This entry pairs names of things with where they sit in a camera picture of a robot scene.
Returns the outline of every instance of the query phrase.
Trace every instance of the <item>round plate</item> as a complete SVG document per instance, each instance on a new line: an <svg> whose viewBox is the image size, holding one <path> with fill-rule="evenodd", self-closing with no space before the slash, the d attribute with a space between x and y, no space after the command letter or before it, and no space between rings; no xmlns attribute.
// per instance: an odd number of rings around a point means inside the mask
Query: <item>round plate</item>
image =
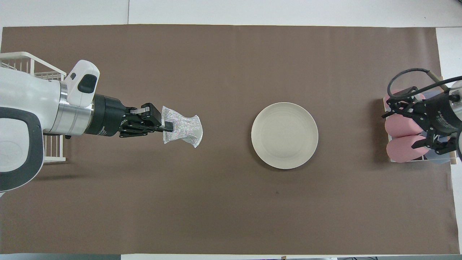
<svg viewBox="0 0 462 260"><path fill-rule="evenodd" d="M314 154L318 130L313 117L299 105L281 102L267 106L252 125L252 145L267 164L292 169Z"/></svg>

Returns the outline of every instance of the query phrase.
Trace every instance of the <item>white floor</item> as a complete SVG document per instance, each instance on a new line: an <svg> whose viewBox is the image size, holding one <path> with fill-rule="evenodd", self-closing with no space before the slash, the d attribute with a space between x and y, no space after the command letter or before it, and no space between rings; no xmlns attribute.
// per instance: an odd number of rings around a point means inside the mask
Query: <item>white floor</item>
<svg viewBox="0 0 462 260"><path fill-rule="evenodd" d="M462 3L457 0L0 0L0 45L1 32L7 26L111 24L438 27L442 76L462 75ZM462 164L452 166L451 171L457 223L462 227ZM280 257L181 256L190 260ZM130 260L177 258L178 255L123 256Z"/></svg>

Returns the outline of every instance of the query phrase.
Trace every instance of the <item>black cable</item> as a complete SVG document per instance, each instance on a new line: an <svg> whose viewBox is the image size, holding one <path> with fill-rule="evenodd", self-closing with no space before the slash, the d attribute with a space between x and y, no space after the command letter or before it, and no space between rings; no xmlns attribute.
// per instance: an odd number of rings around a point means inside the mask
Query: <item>black cable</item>
<svg viewBox="0 0 462 260"><path fill-rule="evenodd" d="M428 73L429 70L428 69L424 69L424 68L410 68L410 69L407 69L407 70L403 70L401 71L400 73L398 73L391 81L390 83L388 84L388 87L387 87L387 94L388 96L390 96L391 98L395 98L395 99L405 99L405 98L409 98L409 97L412 97L416 94L419 94L419 93L422 93L422 92L425 92L429 89L432 89L432 88L435 88L435 87L438 87L438 86L441 86L441 85L444 85L446 83L451 83L451 82L454 82L454 81L458 81L458 80L462 80L462 76L458 76L458 77L454 77L454 78L450 78L450 79L447 79L447 80L442 80L442 81L439 81L439 82L436 82L434 84L431 84L431 85L428 85L424 88L421 88L417 91L414 91L414 92L411 92L411 93L408 93L408 94L404 94L404 95L394 95L391 93L391 85L393 84L393 82L399 78L400 76L406 74L406 73L409 73L409 72L412 72L412 71L420 71L420 72L425 72L425 73Z"/></svg>

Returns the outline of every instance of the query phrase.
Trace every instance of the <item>brown tablecloth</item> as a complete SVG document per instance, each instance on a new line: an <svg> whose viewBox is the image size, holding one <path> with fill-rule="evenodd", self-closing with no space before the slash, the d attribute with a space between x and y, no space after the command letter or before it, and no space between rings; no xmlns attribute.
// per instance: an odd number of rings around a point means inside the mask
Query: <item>brown tablecloth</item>
<svg viewBox="0 0 462 260"><path fill-rule="evenodd" d="M89 60L97 93L204 128L196 149L160 133L66 140L66 163L0 199L1 253L459 253L449 164L389 162L380 118L396 73L439 74L433 28L15 27L1 51L65 71ZM257 114L283 101L319 129L293 170L263 163L250 140Z"/></svg>

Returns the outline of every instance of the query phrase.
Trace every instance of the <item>plate rim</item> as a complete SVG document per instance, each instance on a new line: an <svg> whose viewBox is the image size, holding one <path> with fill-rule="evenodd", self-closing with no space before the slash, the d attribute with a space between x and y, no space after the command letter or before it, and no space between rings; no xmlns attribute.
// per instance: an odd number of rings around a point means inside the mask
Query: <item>plate rim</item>
<svg viewBox="0 0 462 260"><path fill-rule="evenodd" d="M273 165L271 163L268 163L267 161L265 161L264 159L262 159L262 157L258 154L257 150L255 149L255 143L254 143L254 137L253 137L253 133L254 133L254 129L255 129L255 121L258 119L258 117L267 109L270 109L271 106L274 106L274 105L278 105L278 104L290 104L290 105L295 105L295 106L298 106L300 108L302 108L308 115L309 117L311 118L311 120L313 120L313 123L314 123L314 126L315 126L315 129L316 129L316 145L314 146L314 149L313 149L313 153L306 159L306 161L302 162L301 164L297 165L297 166L294 166L294 167L281 167L281 166L276 166L276 165ZM254 151L255 153L258 155L258 157L266 164L268 164L269 166L271 167L274 167L274 168L277 168L277 169L283 169L283 170L288 170L288 169L294 169L294 168L297 168L299 166L302 166L304 165L307 161L309 161L311 159L311 157L313 157L313 155L315 154L316 150L317 150L317 146L318 146L318 143L319 143L319 130L318 130L318 127L317 127L317 124L316 124L316 120L313 118L313 116L302 106L300 105L297 105L295 103L292 103L292 102L277 102L277 103L273 103L271 105L268 105L267 107L263 108L259 113L258 115L255 117L253 123L252 123L252 129L250 131L250 138L251 138L251 141L252 141L252 147L254 148Z"/></svg>

